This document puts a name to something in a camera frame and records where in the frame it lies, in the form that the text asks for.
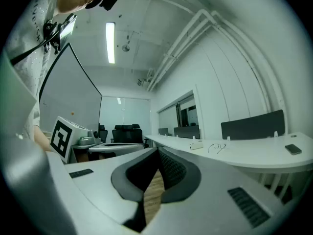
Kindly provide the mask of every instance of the white board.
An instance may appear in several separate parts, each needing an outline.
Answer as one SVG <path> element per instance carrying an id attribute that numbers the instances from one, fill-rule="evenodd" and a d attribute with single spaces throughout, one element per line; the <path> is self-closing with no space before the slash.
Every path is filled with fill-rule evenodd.
<path id="1" fill-rule="evenodd" d="M 57 117 L 89 130 L 98 130 L 102 95 L 87 76 L 70 44 L 51 66 L 40 95 L 41 130 L 52 132 Z"/>

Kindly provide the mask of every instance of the headset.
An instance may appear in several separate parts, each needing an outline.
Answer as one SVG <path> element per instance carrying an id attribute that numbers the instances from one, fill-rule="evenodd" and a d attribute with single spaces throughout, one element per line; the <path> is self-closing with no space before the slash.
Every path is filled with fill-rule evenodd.
<path id="1" fill-rule="evenodd" d="M 112 9 L 112 7 L 116 4 L 118 0 L 94 0 L 90 4 L 86 6 L 86 9 L 91 9 L 97 6 L 100 2 L 100 7 L 103 7 L 105 10 L 109 11 Z M 67 39 L 69 36 L 73 33 L 74 25 L 76 21 L 77 16 L 74 14 L 70 14 L 64 23 L 58 24 L 58 23 L 52 23 L 52 20 L 46 22 L 44 24 L 44 41 L 39 44 L 38 46 L 30 49 L 27 52 L 24 52 L 23 54 L 11 59 L 12 65 L 16 65 L 21 60 L 29 56 L 31 53 L 33 53 L 38 48 L 44 46 L 45 52 L 48 52 L 50 50 L 50 47 L 52 46 L 55 49 L 54 54 L 58 54 L 59 51 L 62 50 L 64 45 L 67 42 Z"/>

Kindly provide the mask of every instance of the smartphone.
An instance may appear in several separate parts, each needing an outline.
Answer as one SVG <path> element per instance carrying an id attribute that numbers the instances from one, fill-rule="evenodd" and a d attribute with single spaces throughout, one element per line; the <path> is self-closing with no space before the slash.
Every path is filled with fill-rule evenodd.
<path id="1" fill-rule="evenodd" d="M 292 154 L 292 155 L 297 155 L 302 153 L 302 150 L 300 150 L 297 146 L 294 144 L 289 144 L 286 145 L 285 148 Z"/>

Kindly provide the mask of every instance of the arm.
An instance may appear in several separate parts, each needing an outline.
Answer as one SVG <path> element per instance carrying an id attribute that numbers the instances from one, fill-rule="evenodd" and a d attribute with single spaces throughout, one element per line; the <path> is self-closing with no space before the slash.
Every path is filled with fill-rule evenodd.
<path id="1" fill-rule="evenodd" d="M 37 125 L 34 125 L 34 139 L 36 144 L 40 145 L 44 151 L 51 151 L 49 139 L 43 134 Z"/>

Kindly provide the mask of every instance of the ceiling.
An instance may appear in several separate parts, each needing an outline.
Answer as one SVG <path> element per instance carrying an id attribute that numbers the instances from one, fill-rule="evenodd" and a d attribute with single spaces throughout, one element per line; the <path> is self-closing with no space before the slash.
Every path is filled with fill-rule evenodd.
<path id="1" fill-rule="evenodd" d="M 111 11 L 97 6 L 76 12 L 70 42 L 82 65 L 133 70 L 157 69 L 164 54 L 205 0 L 119 0 Z M 56 21 L 63 22 L 66 15 Z M 106 23 L 115 22 L 115 64 L 109 64 Z M 123 45 L 130 37 L 130 51 Z"/>

